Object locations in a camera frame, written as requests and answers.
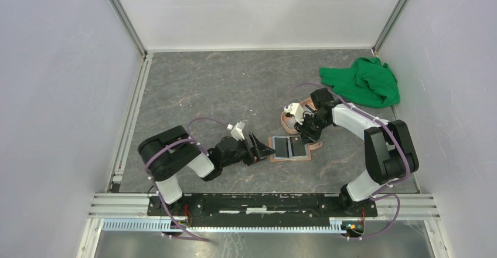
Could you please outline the black card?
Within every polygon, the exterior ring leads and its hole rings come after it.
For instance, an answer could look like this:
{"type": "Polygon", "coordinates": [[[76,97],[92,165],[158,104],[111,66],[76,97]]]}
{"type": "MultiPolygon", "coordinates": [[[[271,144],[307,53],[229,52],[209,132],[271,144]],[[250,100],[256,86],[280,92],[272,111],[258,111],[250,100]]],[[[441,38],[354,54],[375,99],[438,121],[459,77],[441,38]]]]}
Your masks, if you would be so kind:
{"type": "Polygon", "coordinates": [[[306,157],[307,147],[302,143],[300,137],[290,138],[290,147],[292,152],[292,157],[306,157]]]}

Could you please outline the pink oval tray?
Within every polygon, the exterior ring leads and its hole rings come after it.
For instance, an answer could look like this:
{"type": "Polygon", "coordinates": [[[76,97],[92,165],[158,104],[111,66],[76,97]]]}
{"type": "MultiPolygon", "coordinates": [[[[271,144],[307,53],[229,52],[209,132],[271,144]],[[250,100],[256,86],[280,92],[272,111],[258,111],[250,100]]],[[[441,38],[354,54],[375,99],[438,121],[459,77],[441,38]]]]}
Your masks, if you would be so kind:
{"type": "MultiPolygon", "coordinates": [[[[304,112],[308,112],[308,113],[314,113],[316,111],[316,108],[314,106],[314,103],[312,102],[311,98],[307,98],[305,99],[304,101],[300,102],[300,105],[302,106],[302,108],[304,109],[304,112]]],[[[283,129],[291,134],[291,135],[296,135],[298,134],[299,132],[295,129],[295,126],[296,125],[299,125],[298,123],[296,123],[294,117],[291,117],[291,118],[288,118],[288,117],[285,117],[283,115],[283,112],[281,113],[281,118],[280,118],[280,121],[281,121],[281,125],[283,127],[283,129]]]]}

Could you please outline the tan leather card holder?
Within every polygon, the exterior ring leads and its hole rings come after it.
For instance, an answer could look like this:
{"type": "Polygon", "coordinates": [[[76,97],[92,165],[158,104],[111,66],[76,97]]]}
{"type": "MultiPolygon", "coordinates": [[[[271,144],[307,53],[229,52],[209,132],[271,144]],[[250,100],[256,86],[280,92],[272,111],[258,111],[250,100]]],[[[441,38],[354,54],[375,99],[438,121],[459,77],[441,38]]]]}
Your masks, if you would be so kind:
{"type": "Polygon", "coordinates": [[[270,155],[270,162],[283,161],[310,161],[312,151],[323,146],[323,142],[304,144],[301,137],[293,136],[273,136],[268,139],[269,146],[275,153],[270,155]]]}

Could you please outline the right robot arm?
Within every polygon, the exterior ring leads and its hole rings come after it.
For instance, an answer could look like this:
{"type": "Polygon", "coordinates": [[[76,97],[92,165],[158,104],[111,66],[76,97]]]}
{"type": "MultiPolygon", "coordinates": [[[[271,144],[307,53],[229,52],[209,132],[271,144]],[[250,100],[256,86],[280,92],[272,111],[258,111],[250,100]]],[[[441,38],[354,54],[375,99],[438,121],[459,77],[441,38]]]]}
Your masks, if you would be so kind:
{"type": "Polygon", "coordinates": [[[362,202],[374,199],[387,187],[406,181],[419,168],[419,161],[407,124],[402,120],[387,121],[373,116],[326,88],[310,95],[314,109],[300,103],[285,108],[295,118],[294,128],[301,138],[317,142],[322,131],[330,126],[342,127],[363,141],[365,170],[340,192],[339,210],[353,216],[362,202]]]}

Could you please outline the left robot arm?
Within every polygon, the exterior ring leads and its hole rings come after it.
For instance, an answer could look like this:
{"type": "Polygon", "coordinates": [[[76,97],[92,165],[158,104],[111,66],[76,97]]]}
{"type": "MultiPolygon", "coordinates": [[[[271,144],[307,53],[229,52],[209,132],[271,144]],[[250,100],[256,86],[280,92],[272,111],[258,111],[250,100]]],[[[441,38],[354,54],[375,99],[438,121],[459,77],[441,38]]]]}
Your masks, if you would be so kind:
{"type": "Polygon", "coordinates": [[[242,162],[252,165],[274,155],[275,150],[263,144],[253,133],[243,134],[244,123],[227,124],[229,135],[214,147],[203,150],[183,126],[176,126],[144,140],[138,153],[169,215],[183,211],[183,191],[176,174],[185,167],[203,181],[222,174],[223,168],[242,162]]]}

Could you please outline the green cloth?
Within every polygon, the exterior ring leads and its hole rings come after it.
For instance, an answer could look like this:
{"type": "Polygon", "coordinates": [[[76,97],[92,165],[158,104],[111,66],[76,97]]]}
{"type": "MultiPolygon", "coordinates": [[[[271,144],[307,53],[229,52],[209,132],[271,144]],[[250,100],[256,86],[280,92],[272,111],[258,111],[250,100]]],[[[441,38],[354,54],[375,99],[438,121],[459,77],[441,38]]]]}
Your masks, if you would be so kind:
{"type": "Polygon", "coordinates": [[[361,106],[385,108],[401,100],[390,66],[376,57],[360,57],[349,68],[322,67],[319,75],[335,94],[361,106]]]}

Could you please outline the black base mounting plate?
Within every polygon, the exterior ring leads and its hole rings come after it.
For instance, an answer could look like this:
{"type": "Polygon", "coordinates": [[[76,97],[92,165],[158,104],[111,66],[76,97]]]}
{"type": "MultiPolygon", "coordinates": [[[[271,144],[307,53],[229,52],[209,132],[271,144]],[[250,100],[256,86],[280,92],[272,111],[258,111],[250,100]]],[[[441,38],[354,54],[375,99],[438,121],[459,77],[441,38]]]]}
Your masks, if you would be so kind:
{"type": "Polygon", "coordinates": [[[337,194],[190,193],[168,209],[149,196],[147,214],[173,215],[191,227],[313,227],[329,226],[331,218],[375,218],[378,211],[371,200],[346,203],[337,194]]]}

